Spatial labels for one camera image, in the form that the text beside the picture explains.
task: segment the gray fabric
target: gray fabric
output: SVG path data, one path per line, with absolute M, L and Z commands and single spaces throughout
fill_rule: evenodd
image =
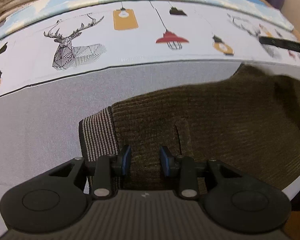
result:
M 226 79 L 240 63 L 191 61 L 109 68 L 0 98 L 0 198 L 14 185 L 81 155 L 78 123 L 83 118 L 135 95 Z M 276 74 L 290 71 L 300 78 L 300 68 L 270 67 Z M 0 216 L 0 235 L 5 230 Z

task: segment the silver screw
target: silver screw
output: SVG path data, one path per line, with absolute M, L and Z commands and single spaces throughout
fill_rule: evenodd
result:
M 110 194 L 110 191 L 106 188 L 97 188 L 93 193 L 97 197 L 106 197 Z
M 197 195 L 197 192 L 193 189 L 184 189 L 183 191 L 181 191 L 181 195 L 183 195 L 183 197 L 191 198 L 195 197 Z

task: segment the brown sweater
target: brown sweater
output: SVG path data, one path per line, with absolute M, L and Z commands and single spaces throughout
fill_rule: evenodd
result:
M 279 189 L 300 175 L 300 81 L 293 78 L 241 65 L 227 80 L 155 91 L 108 111 L 116 144 L 132 148 L 125 188 L 175 188 L 161 171 L 163 145 L 198 162 L 220 159 Z M 84 119 L 79 131 L 90 141 L 99 136 L 89 134 L 93 120 Z M 81 145 L 85 156 L 82 138 Z M 89 147 L 91 155 L 102 154 Z M 204 192 L 202 180 L 199 186 Z

